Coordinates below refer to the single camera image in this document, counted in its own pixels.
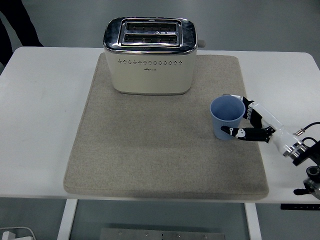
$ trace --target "cable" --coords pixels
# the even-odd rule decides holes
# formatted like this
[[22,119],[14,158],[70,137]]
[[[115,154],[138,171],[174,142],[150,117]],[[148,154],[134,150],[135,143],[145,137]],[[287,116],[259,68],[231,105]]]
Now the cable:
[[310,137],[310,136],[307,136],[304,139],[302,139],[302,142],[304,142],[307,139],[310,139],[310,140],[314,141],[315,143],[317,143],[317,140],[315,140],[313,137]]
[[9,229],[27,229],[27,230],[29,230],[31,232],[33,240],[36,240],[34,232],[30,228],[28,228],[26,226],[0,227],[0,230],[9,230]]
[[320,121],[316,121],[316,122],[310,123],[308,126],[303,128],[303,130],[307,130],[308,128],[310,128],[311,126],[316,125],[316,124],[320,124]]

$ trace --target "toaster vent hole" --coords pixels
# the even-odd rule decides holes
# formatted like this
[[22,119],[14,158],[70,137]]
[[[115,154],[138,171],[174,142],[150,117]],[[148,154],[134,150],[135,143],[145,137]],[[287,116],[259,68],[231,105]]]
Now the toaster vent hole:
[[136,61],[136,60],[118,60],[119,64],[134,64],[134,65],[182,65],[182,61]]

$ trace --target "metal plate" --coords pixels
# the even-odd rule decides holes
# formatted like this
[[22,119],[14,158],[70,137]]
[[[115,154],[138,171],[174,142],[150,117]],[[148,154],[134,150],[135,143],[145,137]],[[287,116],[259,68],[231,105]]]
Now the metal plate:
[[100,240],[225,240],[223,233],[102,228]]

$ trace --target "toaster slot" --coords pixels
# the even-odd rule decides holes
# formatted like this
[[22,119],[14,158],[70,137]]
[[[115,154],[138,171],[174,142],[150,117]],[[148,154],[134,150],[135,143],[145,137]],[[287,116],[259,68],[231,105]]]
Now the toaster slot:
[[125,26],[129,31],[177,31],[176,23],[164,22],[127,22]]
[[177,35],[168,34],[125,34],[124,44],[177,45]]

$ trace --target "gray felt mat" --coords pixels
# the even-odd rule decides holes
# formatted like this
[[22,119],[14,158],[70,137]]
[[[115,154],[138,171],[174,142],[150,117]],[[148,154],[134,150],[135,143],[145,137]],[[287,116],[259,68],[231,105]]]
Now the gray felt mat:
[[[245,96],[238,59],[198,55],[183,95],[116,91],[98,59],[70,154],[64,189],[106,197],[258,200],[267,196],[256,142],[222,141],[209,106],[222,94]],[[242,120],[242,127],[250,124]]]

